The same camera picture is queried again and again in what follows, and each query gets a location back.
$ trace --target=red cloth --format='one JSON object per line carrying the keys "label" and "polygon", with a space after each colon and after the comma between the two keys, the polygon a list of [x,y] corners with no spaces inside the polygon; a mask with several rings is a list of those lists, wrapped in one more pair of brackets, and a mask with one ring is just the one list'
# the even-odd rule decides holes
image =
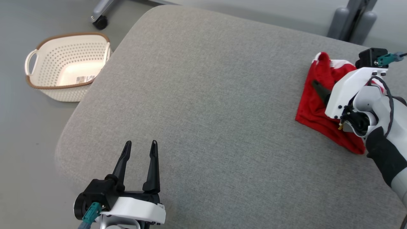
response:
{"label": "red cloth", "polygon": [[347,61],[331,61],[325,52],[317,55],[309,69],[295,120],[319,131],[353,153],[364,154],[362,139],[353,132],[338,129],[339,119],[331,119],[325,115],[325,105],[311,85],[313,80],[317,80],[322,86],[332,90],[336,81],[353,70],[356,67]]}

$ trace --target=gray fabric surface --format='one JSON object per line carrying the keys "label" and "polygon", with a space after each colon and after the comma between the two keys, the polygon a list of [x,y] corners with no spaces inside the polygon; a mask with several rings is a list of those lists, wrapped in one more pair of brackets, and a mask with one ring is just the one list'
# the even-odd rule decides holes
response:
{"label": "gray fabric surface", "polygon": [[[180,6],[129,31],[78,105],[56,163],[77,191],[113,171],[127,140],[127,190],[158,141],[161,228],[398,228],[405,215],[371,159],[294,121],[314,56],[365,48]],[[386,81],[406,96],[407,69]]]}

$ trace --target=brown basket rim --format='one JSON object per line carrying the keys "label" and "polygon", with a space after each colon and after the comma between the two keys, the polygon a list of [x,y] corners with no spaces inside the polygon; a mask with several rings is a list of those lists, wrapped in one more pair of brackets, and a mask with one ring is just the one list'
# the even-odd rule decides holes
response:
{"label": "brown basket rim", "polygon": [[[63,37],[81,36],[81,35],[100,35],[100,36],[104,37],[107,42],[110,42],[109,38],[105,34],[99,33],[99,32],[67,33],[67,34],[57,35],[57,36],[53,36],[53,37],[48,37],[47,39],[43,40],[36,47],[36,49],[39,50],[41,48],[41,46],[43,46],[45,43],[49,42],[50,40],[55,40],[55,39],[63,38]],[[95,80],[95,78],[89,82],[85,82],[85,83],[81,83],[81,84],[64,85],[64,86],[36,86],[33,83],[31,83],[30,77],[28,75],[26,75],[26,81],[27,81],[28,85],[32,88],[40,89],[40,90],[77,88],[77,87],[89,85],[89,84],[93,83],[94,80]]]}

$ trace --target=laundry basket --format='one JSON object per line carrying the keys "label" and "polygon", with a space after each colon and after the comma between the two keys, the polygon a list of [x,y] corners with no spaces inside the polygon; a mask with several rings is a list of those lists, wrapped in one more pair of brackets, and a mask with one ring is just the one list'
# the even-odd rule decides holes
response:
{"label": "laundry basket", "polygon": [[[50,37],[26,58],[29,86],[63,102],[77,102],[88,91],[111,54],[102,33],[72,33]],[[29,63],[36,55],[33,69]]]}

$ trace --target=teal cable connector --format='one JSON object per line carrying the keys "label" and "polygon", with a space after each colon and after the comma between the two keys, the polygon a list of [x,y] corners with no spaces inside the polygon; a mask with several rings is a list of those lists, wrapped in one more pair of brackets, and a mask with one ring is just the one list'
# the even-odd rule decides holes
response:
{"label": "teal cable connector", "polygon": [[396,52],[396,53],[389,53],[384,56],[381,56],[377,58],[377,61],[375,61],[375,64],[379,67],[388,65],[393,62],[399,62],[404,59],[404,54],[402,52]]}
{"label": "teal cable connector", "polygon": [[102,206],[98,202],[93,202],[82,218],[82,223],[78,229],[89,229],[93,221],[101,215]]}

